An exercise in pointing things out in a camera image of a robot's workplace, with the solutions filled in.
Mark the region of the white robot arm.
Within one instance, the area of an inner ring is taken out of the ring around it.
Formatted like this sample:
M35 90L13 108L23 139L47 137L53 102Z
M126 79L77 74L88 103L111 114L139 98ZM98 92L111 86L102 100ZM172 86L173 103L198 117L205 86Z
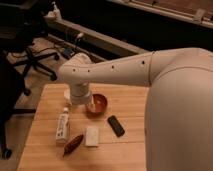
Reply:
M179 48L100 63L78 53L58 74L76 105L91 101L91 83L147 87L147 171L213 171L213 52Z

